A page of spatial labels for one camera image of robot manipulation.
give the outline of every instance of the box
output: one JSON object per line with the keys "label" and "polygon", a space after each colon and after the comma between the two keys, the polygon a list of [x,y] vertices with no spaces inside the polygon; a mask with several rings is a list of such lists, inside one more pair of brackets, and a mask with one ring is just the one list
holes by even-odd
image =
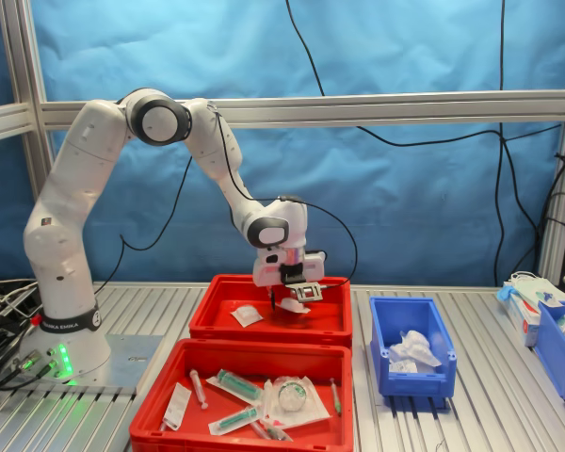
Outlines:
{"label": "box", "polygon": [[560,308],[539,304],[541,320],[536,353],[558,394],[565,399],[565,334],[557,325],[557,320],[565,315],[565,301],[562,303]]}
{"label": "box", "polygon": [[[382,396],[443,397],[454,394],[457,357],[433,299],[371,297],[373,338],[370,349]],[[402,342],[400,332],[419,331],[442,362],[435,374],[389,371],[389,347]]]}
{"label": "box", "polygon": [[540,325],[538,309],[519,294],[511,293],[507,297],[497,298],[507,310],[510,322],[519,333],[523,345],[526,347],[535,346],[538,341]]}
{"label": "box", "polygon": [[[250,426],[223,436],[209,434],[207,425],[247,405],[233,395],[205,382],[224,368],[260,386],[267,378],[307,376],[314,384],[331,418],[311,425],[289,428],[290,442],[258,438]],[[192,389],[188,376],[196,369],[202,380],[209,408],[201,409],[196,395],[186,407],[177,431],[160,431],[163,414],[176,382]],[[335,378],[342,405],[337,415],[330,378]],[[347,348],[301,344],[186,339],[174,346],[151,391],[130,425],[134,452],[349,452],[353,450],[351,355]]]}
{"label": "box", "polygon": [[[335,285],[345,278],[324,278]],[[289,296],[284,286],[273,288],[277,302]],[[277,307],[273,312],[265,287],[256,287],[251,275],[218,275],[209,284],[197,313],[190,321],[190,337],[272,343],[322,344],[351,348],[349,282],[322,291],[323,299],[306,303],[308,314]],[[231,312],[250,304],[264,318],[243,328]]]}

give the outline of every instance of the green led light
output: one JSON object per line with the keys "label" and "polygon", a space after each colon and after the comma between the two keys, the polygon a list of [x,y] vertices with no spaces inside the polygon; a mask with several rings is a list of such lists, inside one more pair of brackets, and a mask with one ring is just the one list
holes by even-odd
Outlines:
{"label": "green led light", "polygon": [[58,349],[60,350],[60,357],[65,365],[65,370],[67,371],[62,373],[60,376],[62,378],[66,378],[73,373],[73,367],[70,363],[69,355],[67,354],[67,348],[61,344],[58,346]]}

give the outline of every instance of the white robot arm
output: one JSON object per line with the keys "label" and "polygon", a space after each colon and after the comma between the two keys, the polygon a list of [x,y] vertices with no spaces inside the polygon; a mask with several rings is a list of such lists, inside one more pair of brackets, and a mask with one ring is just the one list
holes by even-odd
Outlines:
{"label": "white robot arm", "polygon": [[256,285],[284,284],[299,301],[321,299],[317,281],[324,277],[326,255],[305,251],[306,206],[293,197],[263,206],[250,196],[238,173],[240,148],[214,105],[204,99],[179,105],[155,89],[139,89],[117,104],[90,101],[65,137],[24,231],[43,310],[40,328],[23,340],[20,354],[52,356],[56,380],[87,373],[109,356],[97,331],[101,318],[82,230],[121,149],[135,137],[154,146],[186,143],[221,188],[235,228],[258,250]]}

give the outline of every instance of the blue plastic crate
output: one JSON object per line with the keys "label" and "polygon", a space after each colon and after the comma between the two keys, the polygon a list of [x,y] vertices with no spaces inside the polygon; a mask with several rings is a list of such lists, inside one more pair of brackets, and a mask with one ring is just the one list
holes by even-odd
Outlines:
{"label": "blue plastic crate", "polygon": [[560,308],[548,308],[539,303],[541,316],[536,352],[558,394],[565,399],[565,334],[557,320],[565,314],[565,301]]}
{"label": "blue plastic crate", "polygon": [[[456,353],[433,299],[371,297],[373,355],[379,392],[383,396],[451,397],[456,378]],[[400,332],[419,331],[442,362],[436,374],[389,372],[388,347],[402,342]]]}

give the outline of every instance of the red plastic crate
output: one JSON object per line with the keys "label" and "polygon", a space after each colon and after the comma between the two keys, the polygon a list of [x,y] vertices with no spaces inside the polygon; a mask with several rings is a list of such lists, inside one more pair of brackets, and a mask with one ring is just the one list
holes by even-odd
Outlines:
{"label": "red plastic crate", "polygon": [[[260,387],[266,379],[307,376],[314,384],[331,418],[287,430],[293,443],[258,438],[250,426],[222,436],[209,434],[207,425],[247,406],[205,378],[224,368]],[[201,376],[209,408],[201,409],[188,376]],[[253,375],[259,369],[259,375]],[[342,413],[337,415],[330,378],[335,378]],[[193,394],[177,431],[160,431],[163,414],[176,382]],[[240,341],[185,339],[178,342],[130,426],[134,452],[350,452],[353,450],[351,355],[344,347],[256,344]]]}
{"label": "red plastic crate", "polygon": [[[342,283],[345,278],[324,278],[322,284]],[[273,288],[276,300],[289,297],[284,286]],[[307,303],[308,314],[277,307],[272,312],[265,287],[256,287],[251,275],[216,276],[190,321],[190,337],[295,344],[322,344],[351,348],[351,298],[349,282],[322,291],[323,299]],[[264,318],[241,327],[230,312],[250,304]]]}

